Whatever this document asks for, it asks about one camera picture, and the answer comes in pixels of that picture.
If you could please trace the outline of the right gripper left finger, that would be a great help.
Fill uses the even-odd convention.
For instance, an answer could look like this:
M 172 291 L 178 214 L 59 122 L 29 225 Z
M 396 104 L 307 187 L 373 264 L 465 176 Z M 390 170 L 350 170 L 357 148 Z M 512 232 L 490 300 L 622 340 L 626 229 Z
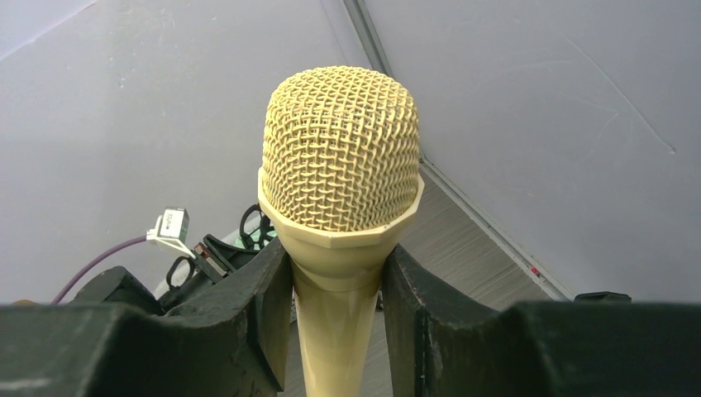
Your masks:
M 275 396 L 292 275 L 279 241 L 164 316 L 126 304 L 1 309 L 4 396 Z

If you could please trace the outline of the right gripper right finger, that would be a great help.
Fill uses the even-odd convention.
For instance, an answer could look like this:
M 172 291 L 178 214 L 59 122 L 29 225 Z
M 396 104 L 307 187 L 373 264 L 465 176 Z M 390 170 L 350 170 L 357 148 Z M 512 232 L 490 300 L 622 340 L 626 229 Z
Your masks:
M 482 305 L 397 247 L 384 266 L 397 396 L 697 396 L 697 304 Z

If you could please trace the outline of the cream yellow microphone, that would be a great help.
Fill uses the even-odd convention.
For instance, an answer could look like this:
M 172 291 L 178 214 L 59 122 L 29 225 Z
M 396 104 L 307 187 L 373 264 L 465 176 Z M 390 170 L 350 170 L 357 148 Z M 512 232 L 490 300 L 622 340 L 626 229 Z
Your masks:
M 384 263 L 417 213 L 417 106 L 398 81 L 336 65 L 284 80 L 265 114 L 258 200 L 291 260 L 309 396 L 356 396 Z

